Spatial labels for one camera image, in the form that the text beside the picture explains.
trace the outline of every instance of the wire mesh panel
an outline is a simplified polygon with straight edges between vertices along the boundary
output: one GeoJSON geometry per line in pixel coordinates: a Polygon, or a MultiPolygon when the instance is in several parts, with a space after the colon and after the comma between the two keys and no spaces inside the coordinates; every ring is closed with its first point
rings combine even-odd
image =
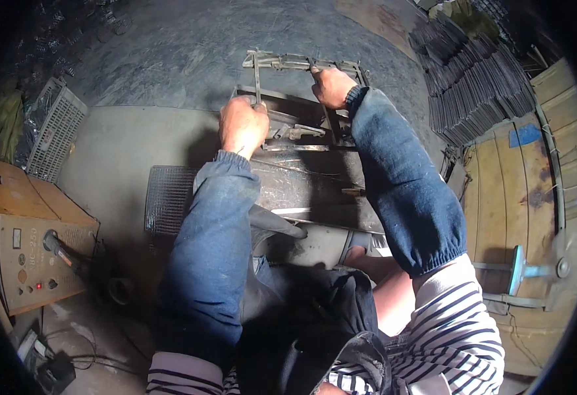
{"type": "Polygon", "coordinates": [[[176,236],[188,209],[197,168],[153,166],[145,196],[144,229],[153,236],[176,236]]]}
{"type": "Polygon", "coordinates": [[[56,183],[60,168],[75,140],[80,123],[87,115],[87,106],[63,83],[51,78],[47,90],[60,94],[41,128],[41,133],[32,149],[25,172],[33,177],[56,183]]]}

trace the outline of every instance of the left hand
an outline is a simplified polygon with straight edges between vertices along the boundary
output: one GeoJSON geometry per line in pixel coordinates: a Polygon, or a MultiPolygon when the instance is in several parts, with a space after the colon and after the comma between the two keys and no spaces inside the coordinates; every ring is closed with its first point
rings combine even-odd
{"type": "Polygon", "coordinates": [[[261,102],[252,108],[249,98],[234,97],[220,109],[219,125],[222,149],[249,160],[269,132],[266,104],[261,102]]]}

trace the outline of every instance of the navy arm sleeve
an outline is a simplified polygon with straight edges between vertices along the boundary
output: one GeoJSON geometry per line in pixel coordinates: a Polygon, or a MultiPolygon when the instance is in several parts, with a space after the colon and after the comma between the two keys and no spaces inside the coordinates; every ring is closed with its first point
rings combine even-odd
{"type": "Polygon", "coordinates": [[[409,122],[381,91],[354,87],[346,99],[365,191],[398,264],[418,278],[466,252],[459,201],[409,122]]]}

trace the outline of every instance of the blue tape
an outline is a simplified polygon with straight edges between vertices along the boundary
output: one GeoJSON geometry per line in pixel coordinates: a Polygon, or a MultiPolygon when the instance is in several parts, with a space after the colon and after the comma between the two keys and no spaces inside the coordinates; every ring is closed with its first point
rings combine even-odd
{"type": "Polygon", "coordinates": [[[529,123],[525,126],[521,126],[518,130],[511,130],[509,134],[510,148],[514,148],[520,145],[527,145],[529,143],[534,143],[537,140],[543,138],[543,134],[540,129],[534,124],[529,123]]]}

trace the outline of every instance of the striped shirt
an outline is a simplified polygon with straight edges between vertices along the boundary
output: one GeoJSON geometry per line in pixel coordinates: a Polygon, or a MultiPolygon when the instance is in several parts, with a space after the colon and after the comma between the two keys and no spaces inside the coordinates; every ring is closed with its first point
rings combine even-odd
{"type": "MultiPolygon", "coordinates": [[[[469,257],[464,254],[418,290],[416,310],[396,344],[386,345],[395,394],[496,394],[503,381],[504,350],[496,322],[482,302],[469,257]]],[[[337,361],[326,381],[356,395],[374,384],[359,365],[337,361]]],[[[147,393],[236,395],[236,371],[189,355],[156,353],[147,393]]]]}

